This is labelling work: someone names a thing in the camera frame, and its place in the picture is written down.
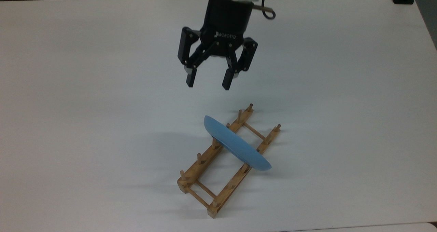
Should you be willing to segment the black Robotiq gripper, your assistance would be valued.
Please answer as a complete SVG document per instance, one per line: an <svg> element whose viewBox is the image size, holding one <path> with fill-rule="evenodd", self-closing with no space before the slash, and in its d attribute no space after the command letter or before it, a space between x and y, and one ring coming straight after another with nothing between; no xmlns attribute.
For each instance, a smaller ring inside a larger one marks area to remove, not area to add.
<svg viewBox="0 0 437 232"><path fill-rule="evenodd" d="M183 27L178 50L178 59L187 72L186 83L193 87L197 68L209 56L221 56L227 60L222 86L229 90L231 81L240 71L247 71L257 49L257 42L244 38L253 2L232 0L209 0L203 26L200 31ZM201 39L201 44L190 56L192 45ZM236 59L237 48L242 45L242 53Z"/></svg>

